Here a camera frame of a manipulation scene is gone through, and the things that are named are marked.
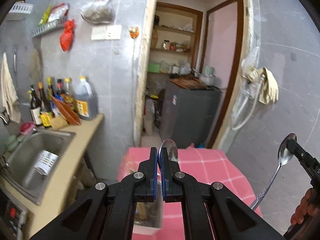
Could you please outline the person's right hand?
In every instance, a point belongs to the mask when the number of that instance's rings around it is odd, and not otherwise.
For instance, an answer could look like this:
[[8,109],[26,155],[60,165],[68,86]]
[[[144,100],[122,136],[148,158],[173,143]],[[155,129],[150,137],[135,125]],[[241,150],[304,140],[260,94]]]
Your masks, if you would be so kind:
[[308,203],[311,195],[315,192],[316,191],[313,188],[310,188],[308,191],[306,191],[304,197],[300,201],[300,204],[296,207],[295,213],[291,216],[291,225],[302,224],[306,214],[310,215],[311,217],[317,215],[319,212],[319,207],[315,204]]

